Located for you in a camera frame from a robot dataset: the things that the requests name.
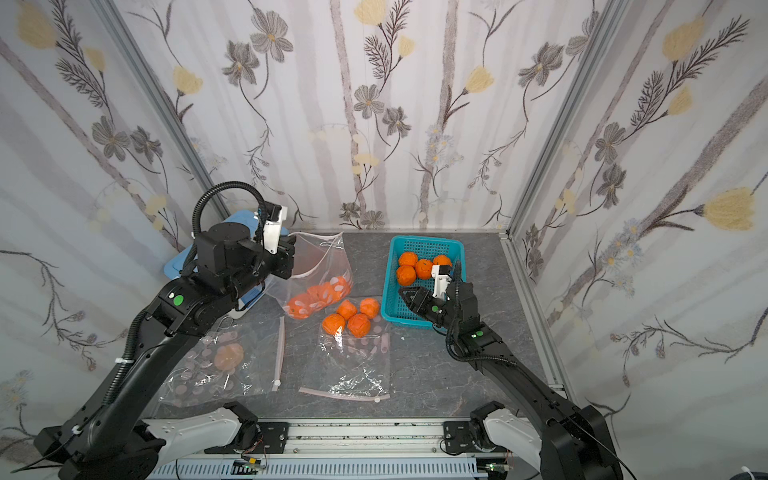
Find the clear zip-top bag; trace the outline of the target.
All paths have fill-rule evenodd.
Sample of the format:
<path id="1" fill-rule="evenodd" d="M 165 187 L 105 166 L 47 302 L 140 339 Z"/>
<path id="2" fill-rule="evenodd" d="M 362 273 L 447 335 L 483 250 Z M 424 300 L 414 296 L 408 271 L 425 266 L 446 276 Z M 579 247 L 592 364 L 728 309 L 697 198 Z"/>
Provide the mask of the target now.
<path id="1" fill-rule="evenodd" d="M 158 390 L 177 408 L 276 392 L 285 354 L 285 318 L 224 317 L 174 367 Z"/>
<path id="2" fill-rule="evenodd" d="M 342 233 L 295 232 L 290 237 L 296 248 L 291 277 L 271 277 L 265 293 L 286 315 L 303 320 L 342 301 L 353 286 L 352 272 Z"/>

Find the orange from bag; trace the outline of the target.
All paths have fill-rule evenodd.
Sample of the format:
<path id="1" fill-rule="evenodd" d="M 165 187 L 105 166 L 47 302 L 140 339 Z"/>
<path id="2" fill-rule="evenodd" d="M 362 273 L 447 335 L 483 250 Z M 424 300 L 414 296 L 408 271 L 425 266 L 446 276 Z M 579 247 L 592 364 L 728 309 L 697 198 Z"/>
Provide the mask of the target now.
<path id="1" fill-rule="evenodd" d="M 347 321 L 346 327 L 348 332 L 354 337 L 363 338 L 369 334 L 372 323 L 367 315 L 358 313 Z"/>

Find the clear zip-top bag front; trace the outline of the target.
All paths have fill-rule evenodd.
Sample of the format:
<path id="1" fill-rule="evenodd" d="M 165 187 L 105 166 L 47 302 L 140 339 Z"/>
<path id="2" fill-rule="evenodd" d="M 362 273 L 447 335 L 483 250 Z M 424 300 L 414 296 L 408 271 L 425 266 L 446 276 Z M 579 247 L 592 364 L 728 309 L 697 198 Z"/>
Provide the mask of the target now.
<path id="1" fill-rule="evenodd" d="M 177 408 L 276 392 L 285 354 L 285 318 L 224 317 L 174 367 L 158 390 Z"/>

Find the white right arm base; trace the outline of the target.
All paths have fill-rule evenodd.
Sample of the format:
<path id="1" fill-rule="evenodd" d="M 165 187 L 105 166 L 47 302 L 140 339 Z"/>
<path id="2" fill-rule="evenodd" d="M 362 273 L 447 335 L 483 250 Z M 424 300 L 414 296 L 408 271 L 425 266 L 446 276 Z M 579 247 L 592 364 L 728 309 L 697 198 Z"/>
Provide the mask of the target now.
<path id="1" fill-rule="evenodd" d="M 441 448 L 452 456 L 509 452 L 541 470 L 539 434 L 526 418 L 519 418 L 497 401 L 473 410 L 466 421 L 445 421 Z"/>

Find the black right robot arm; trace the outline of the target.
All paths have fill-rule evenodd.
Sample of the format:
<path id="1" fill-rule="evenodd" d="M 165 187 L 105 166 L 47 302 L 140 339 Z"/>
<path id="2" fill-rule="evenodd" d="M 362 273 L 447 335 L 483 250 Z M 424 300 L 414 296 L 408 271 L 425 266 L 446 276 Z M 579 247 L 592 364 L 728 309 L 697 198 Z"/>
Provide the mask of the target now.
<path id="1" fill-rule="evenodd" d="M 446 349 L 490 378 L 525 414 L 529 428 L 498 421 L 502 409 L 481 420 L 488 441 L 517 454 L 543 479 L 621 479 L 622 464 L 605 418 L 579 407 L 536 377 L 501 336 L 480 319 L 473 286 L 460 279 L 444 299 L 424 287 L 402 287 L 408 310 L 446 330 Z"/>

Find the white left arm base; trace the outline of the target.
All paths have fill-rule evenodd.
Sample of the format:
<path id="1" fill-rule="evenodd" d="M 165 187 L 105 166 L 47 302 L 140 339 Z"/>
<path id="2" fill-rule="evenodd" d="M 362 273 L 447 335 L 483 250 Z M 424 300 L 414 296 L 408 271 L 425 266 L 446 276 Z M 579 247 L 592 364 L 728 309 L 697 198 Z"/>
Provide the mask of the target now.
<path id="1" fill-rule="evenodd" d="M 145 419 L 147 431 L 165 441 L 158 466 L 183 457 L 238 454 L 283 454 L 289 422 L 263 421 L 238 401 L 225 403 L 209 413 L 181 419 Z"/>

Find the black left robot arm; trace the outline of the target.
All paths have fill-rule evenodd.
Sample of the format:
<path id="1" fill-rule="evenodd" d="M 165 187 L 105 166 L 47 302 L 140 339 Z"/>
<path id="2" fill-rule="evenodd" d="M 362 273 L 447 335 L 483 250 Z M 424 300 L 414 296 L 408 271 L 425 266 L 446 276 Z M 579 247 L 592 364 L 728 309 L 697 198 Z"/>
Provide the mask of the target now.
<path id="1" fill-rule="evenodd" d="M 227 190 L 246 191 L 256 200 L 254 228 L 227 221 L 202 228 L 207 204 Z M 196 452 L 235 439 L 249 421 L 239 403 L 224 407 L 223 420 L 211 421 L 218 436 L 161 434 L 141 415 L 218 320 L 246 311 L 253 303 L 250 292 L 268 278 L 290 278 L 296 241 L 282 231 L 286 217 L 286 207 L 242 181 L 205 191 L 193 209 L 193 243 L 179 277 L 134 317 L 122 355 L 91 397 L 63 424 L 42 429 L 33 442 L 39 458 L 15 471 L 54 468 L 61 479 L 145 479 L 175 459 L 175 445 L 188 443 Z"/>

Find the blue lid storage box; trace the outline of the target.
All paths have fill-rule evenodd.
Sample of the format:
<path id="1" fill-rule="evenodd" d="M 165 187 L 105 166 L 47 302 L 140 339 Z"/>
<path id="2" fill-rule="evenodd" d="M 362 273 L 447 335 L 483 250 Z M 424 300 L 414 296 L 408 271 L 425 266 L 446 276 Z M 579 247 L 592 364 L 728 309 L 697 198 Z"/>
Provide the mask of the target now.
<path id="1" fill-rule="evenodd" d="M 281 231 L 280 231 L 281 235 L 288 234 L 288 230 L 282 226 L 282 224 L 287 219 L 287 211 L 288 211 L 288 208 L 285 206 L 282 206 L 280 218 L 277 221 L 277 224 L 281 227 Z M 225 219 L 225 222 L 239 223 L 239 224 L 245 225 L 250 229 L 251 233 L 254 233 L 256 228 L 259 226 L 258 215 L 251 210 L 237 211 L 232 215 L 230 215 L 229 217 L 227 217 Z M 164 265 L 163 272 L 168 279 L 173 280 L 180 276 L 183 268 L 183 263 L 190 251 L 191 251 L 191 246 L 188 246 L 182 252 L 177 254 L 174 258 L 172 258 L 170 261 L 168 261 Z M 232 319 L 242 318 L 265 295 L 265 290 L 271 283 L 272 283 L 272 280 L 268 279 L 263 284 L 257 285 L 256 287 L 251 289 L 248 293 L 246 293 L 242 298 L 238 300 L 238 307 L 235 309 L 232 309 L 228 313 L 228 316 Z"/>

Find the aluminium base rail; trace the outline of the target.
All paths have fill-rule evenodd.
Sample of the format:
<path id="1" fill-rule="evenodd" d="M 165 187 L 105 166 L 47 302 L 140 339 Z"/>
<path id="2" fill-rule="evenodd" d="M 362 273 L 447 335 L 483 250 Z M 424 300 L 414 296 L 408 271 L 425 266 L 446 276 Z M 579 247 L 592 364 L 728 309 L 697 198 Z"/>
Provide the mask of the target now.
<path id="1" fill-rule="evenodd" d="M 283 454 L 192 454 L 152 479 L 543 479 L 509 452 L 448 455 L 443 423 L 469 418 L 289 420 Z"/>

